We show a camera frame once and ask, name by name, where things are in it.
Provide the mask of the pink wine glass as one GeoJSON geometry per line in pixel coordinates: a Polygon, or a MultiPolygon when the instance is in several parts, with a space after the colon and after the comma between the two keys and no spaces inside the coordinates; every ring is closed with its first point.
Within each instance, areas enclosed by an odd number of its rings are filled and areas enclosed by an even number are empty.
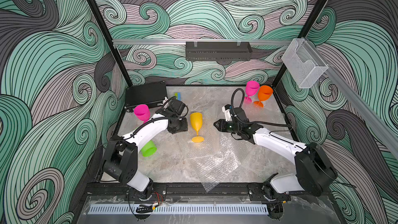
{"type": "Polygon", "coordinates": [[[253,81],[253,80],[249,81],[246,84],[246,88],[245,88],[246,96],[244,98],[244,103],[251,103],[252,102],[251,97],[258,92],[259,88],[260,88],[260,84],[258,82],[253,81]]]}
{"type": "Polygon", "coordinates": [[[141,121],[147,122],[150,119],[150,110],[146,104],[140,104],[135,107],[134,115],[141,121]]]}

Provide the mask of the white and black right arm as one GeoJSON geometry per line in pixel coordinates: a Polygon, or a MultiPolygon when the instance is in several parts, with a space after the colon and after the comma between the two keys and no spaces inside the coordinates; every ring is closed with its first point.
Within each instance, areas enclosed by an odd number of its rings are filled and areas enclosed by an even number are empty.
{"type": "Polygon", "coordinates": [[[319,197],[337,179],[337,171],[323,148],[286,139],[259,124],[219,119],[214,127],[224,133],[237,134],[240,139],[265,147],[289,160],[295,166],[293,174],[273,174],[264,182],[267,198],[276,199],[291,192],[306,192],[319,197]]]}

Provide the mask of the clear bubble wrap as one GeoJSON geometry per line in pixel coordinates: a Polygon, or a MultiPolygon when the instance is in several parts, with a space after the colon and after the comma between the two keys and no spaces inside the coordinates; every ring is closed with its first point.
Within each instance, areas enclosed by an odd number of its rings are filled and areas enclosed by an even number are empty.
{"type": "Polygon", "coordinates": [[[176,170],[183,182],[259,181],[273,172],[290,170],[277,153],[218,132],[211,123],[213,117],[191,114],[191,128],[177,139],[176,170]]]}
{"type": "Polygon", "coordinates": [[[189,144],[188,159],[206,192],[214,189],[241,164],[239,147],[225,135],[216,140],[189,144]]]}

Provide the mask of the bubble orange glass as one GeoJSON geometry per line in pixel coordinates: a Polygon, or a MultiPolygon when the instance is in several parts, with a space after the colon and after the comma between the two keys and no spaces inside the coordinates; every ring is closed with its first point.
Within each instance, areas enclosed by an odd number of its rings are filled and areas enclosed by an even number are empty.
{"type": "Polygon", "coordinates": [[[272,94],[273,94],[272,87],[266,85],[261,86],[258,91],[258,101],[255,101],[254,105],[256,107],[263,108],[264,107],[263,102],[268,100],[272,94]]]}

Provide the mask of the bubble green glass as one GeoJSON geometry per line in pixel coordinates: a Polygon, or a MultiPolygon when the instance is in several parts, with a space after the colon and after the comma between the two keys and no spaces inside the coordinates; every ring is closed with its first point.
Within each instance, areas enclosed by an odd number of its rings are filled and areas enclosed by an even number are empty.
{"type": "Polygon", "coordinates": [[[153,141],[149,141],[147,144],[143,146],[141,149],[141,153],[143,157],[150,157],[154,155],[157,151],[157,147],[153,141]]]}

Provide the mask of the bubble yellow glass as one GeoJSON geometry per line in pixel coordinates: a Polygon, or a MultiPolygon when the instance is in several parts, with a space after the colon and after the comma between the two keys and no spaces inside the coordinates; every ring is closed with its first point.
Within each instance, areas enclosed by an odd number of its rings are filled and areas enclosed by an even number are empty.
{"type": "Polygon", "coordinates": [[[190,123],[194,131],[196,132],[196,136],[194,136],[191,141],[194,143],[201,143],[204,141],[202,136],[199,136],[199,131],[203,125],[203,115],[201,113],[192,113],[190,115],[190,123]]]}

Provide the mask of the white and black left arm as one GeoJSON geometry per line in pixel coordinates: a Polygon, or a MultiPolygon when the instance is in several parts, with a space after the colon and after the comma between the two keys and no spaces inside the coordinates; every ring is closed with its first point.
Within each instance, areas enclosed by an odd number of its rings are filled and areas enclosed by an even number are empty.
{"type": "Polygon", "coordinates": [[[150,116],[149,110],[138,107],[136,116],[144,123],[130,133],[112,137],[102,159],[103,172],[120,183],[149,194],[152,179],[138,170],[138,153],[164,130],[172,134],[186,132],[188,123],[182,113],[187,109],[186,106],[179,110],[161,108],[150,116]]]}

